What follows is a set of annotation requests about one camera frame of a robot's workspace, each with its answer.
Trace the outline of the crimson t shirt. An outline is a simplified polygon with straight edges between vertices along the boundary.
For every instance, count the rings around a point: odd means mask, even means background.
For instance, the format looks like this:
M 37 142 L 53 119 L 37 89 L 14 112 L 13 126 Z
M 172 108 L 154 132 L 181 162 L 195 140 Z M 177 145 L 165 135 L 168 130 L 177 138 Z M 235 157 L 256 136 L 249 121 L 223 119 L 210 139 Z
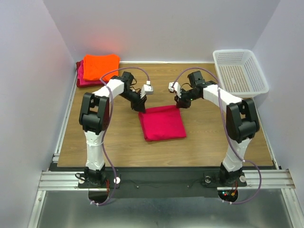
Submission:
M 174 105 L 146 109 L 138 113 L 144 139 L 148 142 L 187 137 L 179 108 Z

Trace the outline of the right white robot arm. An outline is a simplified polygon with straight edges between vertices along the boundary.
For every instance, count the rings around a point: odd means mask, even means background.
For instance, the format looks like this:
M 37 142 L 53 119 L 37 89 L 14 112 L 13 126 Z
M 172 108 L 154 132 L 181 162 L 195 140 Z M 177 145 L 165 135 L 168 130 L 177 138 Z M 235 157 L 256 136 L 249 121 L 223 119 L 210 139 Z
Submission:
M 175 93 L 178 108 L 189 108 L 193 100 L 200 98 L 219 107 L 228 149 L 218 179 L 223 185 L 237 182 L 242 175 L 247 148 L 260 129 L 255 103 L 251 98 L 242 99 L 221 89 L 216 79 L 206 81 L 199 68 L 194 68 L 188 79 L 189 90 L 177 81 L 169 83 L 168 90 Z

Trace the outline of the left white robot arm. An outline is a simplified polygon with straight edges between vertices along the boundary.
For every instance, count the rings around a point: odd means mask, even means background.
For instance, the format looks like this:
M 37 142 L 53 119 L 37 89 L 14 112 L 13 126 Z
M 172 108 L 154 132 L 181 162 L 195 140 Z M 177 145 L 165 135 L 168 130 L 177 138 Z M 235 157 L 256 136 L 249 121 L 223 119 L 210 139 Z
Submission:
M 138 91 L 133 88 L 136 79 L 130 72 L 113 76 L 94 93 L 83 95 L 79 123 L 85 134 L 87 159 L 84 174 L 76 177 L 81 183 L 101 187 L 106 183 L 104 138 L 113 114 L 114 98 L 121 96 L 131 103 L 131 109 L 145 113 L 147 95 L 153 93 L 151 81 Z

